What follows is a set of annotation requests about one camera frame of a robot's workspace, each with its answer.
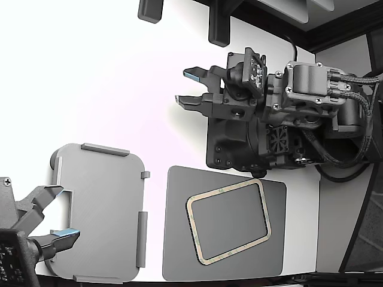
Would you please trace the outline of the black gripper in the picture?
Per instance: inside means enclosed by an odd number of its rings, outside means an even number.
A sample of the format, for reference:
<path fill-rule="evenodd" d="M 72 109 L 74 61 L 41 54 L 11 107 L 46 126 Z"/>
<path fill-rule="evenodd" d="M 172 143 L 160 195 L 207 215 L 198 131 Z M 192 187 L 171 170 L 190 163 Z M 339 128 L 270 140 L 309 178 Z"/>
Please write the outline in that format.
<path fill-rule="evenodd" d="M 219 66 L 211 66 L 209 70 L 188 68 L 183 70 L 183 75 L 205 85 L 208 91 L 221 91 L 223 68 Z M 231 108 L 231 117 L 236 120 L 251 121 L 256 117 L 261 121 L 282 121 L 283 79 L 282 71 L 268 73 L 264 55 L 229 53 L 223 94 L 176 95 L 175 100 L 183 109 L 204 116 L 212 116 L 213 107 L 224 104 Z"/>

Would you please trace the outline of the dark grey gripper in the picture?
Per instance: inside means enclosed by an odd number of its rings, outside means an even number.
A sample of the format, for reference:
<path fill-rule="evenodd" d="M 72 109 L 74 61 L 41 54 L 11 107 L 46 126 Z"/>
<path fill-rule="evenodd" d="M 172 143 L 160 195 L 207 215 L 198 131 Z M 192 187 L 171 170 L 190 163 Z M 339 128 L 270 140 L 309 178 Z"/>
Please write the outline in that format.
<path fill-rule="evenodd" d="M 23 200 L 15 202 L 11 179 L 1 177 L 0 184 L 0 226 L 9 229 L 16 223 L 16 229 L 26 236 L 44 220 L 44 209 L 64 191 L 60 185 L 38 186 Z M 58 252 L 71 249 L 79 236 L 80 230 L 73 228 L 54 231 L 45 236 L 29 237 L 28 248 L 35 261 L 45 261 Z"/>

